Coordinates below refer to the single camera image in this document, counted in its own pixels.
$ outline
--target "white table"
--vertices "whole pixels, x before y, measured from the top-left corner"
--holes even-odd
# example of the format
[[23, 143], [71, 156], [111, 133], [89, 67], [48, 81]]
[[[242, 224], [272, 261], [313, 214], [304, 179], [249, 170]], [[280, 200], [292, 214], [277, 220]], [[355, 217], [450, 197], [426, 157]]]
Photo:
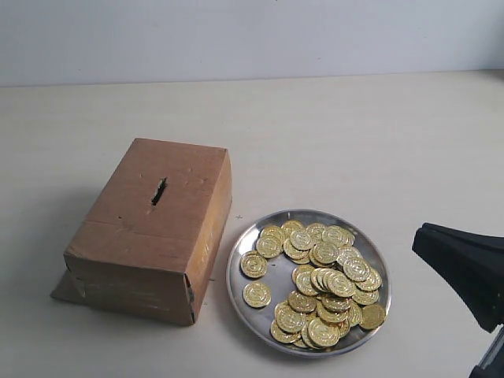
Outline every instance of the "white table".
[[[456, 72], [0, 89], [0, 376], [467, 377], [493, 337], [411, 244], [424, 221], [504, 235], [503, 80]], [[234, 202], [194, 327], [49, 298], [65, 245], [136, 136], [231, 151]], [[356, 224], [390, 270], [386, 324], [340, 358], [276, 352], [228, 300], [238, 234], [300, 207]]]

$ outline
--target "cardboard box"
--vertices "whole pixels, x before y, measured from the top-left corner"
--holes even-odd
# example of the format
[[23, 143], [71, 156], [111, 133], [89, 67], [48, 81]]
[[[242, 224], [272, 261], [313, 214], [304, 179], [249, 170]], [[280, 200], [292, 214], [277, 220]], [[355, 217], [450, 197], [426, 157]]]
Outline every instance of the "cardboard box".
[[193, 324], [231, 186], [225, 149], [136, 139], [67, 247], [51, 296]]

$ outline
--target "pile of gold coins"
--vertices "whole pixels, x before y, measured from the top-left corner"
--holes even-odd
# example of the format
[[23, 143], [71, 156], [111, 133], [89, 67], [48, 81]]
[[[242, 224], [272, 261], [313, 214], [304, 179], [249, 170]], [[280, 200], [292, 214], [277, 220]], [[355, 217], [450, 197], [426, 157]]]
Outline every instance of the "pile of gold coins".
[[[297, 291], [275, 307], [271, 335], [279, 343], [331, 350], [352, 327], [368, 331], [385, 321], [378, 303], [382, 279], [353, 246], [354, 234], [340, 226], [288, 220], [261, 230], [256, 249], [244, 254], [240, 268], [251, 279], [268, 272], [268, 259], [283, 252], [299, 266], [292, 272]], [[254, 281], [243, 289], [250, 307], [271, 302], [267, 285]]]

